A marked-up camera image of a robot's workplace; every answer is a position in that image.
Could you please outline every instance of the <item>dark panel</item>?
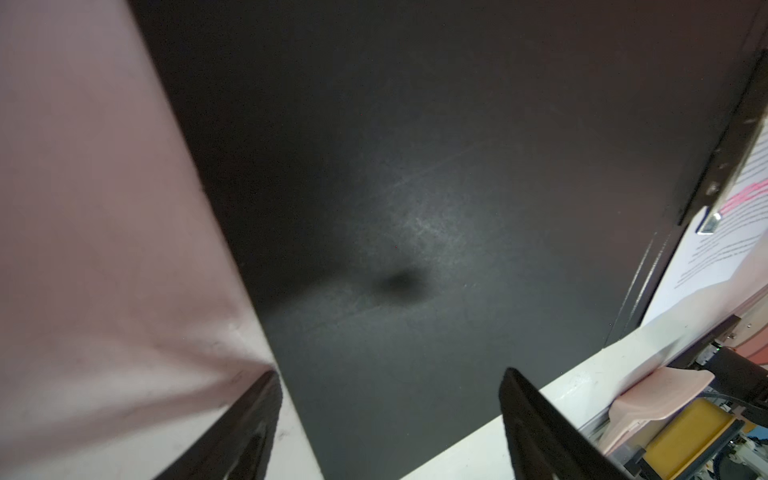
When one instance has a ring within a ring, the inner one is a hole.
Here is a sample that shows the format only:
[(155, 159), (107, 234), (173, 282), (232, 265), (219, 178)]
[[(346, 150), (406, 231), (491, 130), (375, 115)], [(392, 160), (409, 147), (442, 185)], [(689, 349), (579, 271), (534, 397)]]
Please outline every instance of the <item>dark panel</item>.
[(169, 3), (137, 18), (330, 480), (398, 478), (505, 367), (606, 343), (759, 4)]

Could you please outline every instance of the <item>clipboard clip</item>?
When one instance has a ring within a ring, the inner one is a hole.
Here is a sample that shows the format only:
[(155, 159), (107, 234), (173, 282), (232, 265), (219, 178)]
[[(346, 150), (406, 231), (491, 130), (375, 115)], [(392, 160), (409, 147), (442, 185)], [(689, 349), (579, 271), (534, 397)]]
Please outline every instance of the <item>clipboard clip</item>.
[(707, 214), (696, 228), (699, 235), (717, 230), (723, 215), (720, 209), (728, 200), (731, 187), (750, 157), (757, 136), (763, 129), (768, 107), (768, 51), (763, 50), (752, 72), (739, 105), (720, 142), (712, 151), (707, 168), (686, 206), (679, 225), (685, 225), (704, 207)]

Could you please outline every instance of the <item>pink highlighter mark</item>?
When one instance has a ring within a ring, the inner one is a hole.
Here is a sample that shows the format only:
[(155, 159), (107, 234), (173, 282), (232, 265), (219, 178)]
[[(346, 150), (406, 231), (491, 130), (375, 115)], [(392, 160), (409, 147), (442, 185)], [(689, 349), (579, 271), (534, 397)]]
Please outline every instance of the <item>pink highlighter mark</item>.
[(768, 194), (768, 179), (765, 179), (756, 184), (751, 184), (747, 187), (744, 187), (744, 189), (741, 190), (741, 192), (739, 192), (736, 195), (733, 195), (731, 198), (728, 199), (728, 201), (723, 205), (723, 207), (720, 208), (720, 214), (725, 215), (731, 210), (733, 210), (734, 208), (743, 204), (744, 202), (748, 202), (753, 198), (757, 198), (760, 195), (764, 195), (764, 194)]

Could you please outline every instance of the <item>white paper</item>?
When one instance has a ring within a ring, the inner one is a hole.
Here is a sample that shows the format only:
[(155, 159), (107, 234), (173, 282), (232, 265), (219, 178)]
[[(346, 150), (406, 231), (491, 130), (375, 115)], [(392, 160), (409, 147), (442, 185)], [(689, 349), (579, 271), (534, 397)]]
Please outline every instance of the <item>white paper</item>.
[(693, 292), (729, 280), (768, 228), (768, 128), (739, 173), (723, 219), (712, 235), (698, 235), (706, 209), (690, 222), (643, 317), (645, 325)]

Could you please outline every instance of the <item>yellow block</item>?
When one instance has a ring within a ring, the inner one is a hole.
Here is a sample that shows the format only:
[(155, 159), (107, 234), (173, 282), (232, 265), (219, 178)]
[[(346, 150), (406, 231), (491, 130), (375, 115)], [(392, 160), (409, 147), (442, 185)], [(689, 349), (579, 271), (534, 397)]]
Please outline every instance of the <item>yellow block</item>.
[(661, 480), (673, 480), (735, 420), (712, 402), (695, 399), (648, 445), (643, 458)]

